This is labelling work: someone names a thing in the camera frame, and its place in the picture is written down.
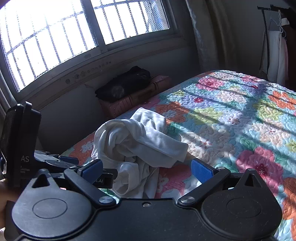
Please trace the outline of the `person left hand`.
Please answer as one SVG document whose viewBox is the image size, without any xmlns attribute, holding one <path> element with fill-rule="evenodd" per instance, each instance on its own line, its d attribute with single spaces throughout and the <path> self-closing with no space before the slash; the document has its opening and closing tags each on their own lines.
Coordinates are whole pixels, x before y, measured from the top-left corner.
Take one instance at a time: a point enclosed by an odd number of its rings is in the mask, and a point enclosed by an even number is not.
<svg viewBox="0 0 296 241">
<path fill-rule="evenodd" d="M 6 213 L 6 203 L 8 201 L 16 202 L 20 195 L 20 190 L 18 188 L 11 188 L 8 186 L 7 181 L 2 179 L 0 182 L 0 228 L 5 227 L 5 213 Z"/>
</svg>

